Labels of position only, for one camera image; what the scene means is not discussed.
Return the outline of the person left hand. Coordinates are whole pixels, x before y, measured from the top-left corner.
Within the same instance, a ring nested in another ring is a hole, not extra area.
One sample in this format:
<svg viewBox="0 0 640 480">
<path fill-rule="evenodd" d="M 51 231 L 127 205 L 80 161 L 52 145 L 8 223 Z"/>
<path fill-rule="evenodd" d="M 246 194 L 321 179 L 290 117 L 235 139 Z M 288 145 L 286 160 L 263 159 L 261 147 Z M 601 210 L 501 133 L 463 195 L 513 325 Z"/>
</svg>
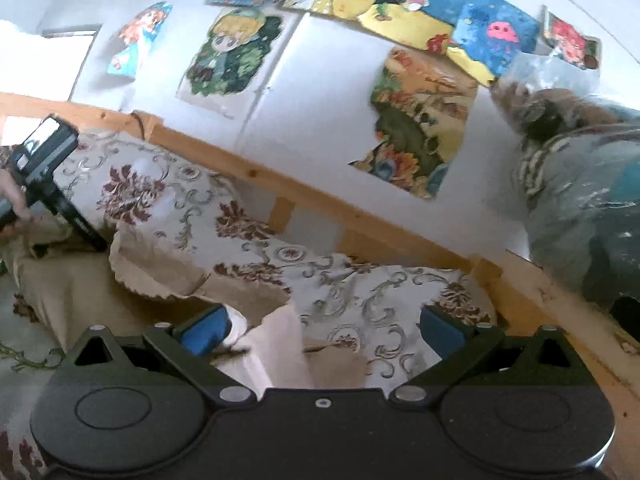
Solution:
<svg viewBox="0 0 640 480">
<path fill-rule="evenodd" d="M 17 220 L 1 229 L 1 239 L 9 240 L 24 231 L 32 223 L 32 213 L 27 207 L 26 197 L 22 189 L 14 181 L 8 170 L 1 170 L 1 196 L 12 205 Z"/>
</svg>

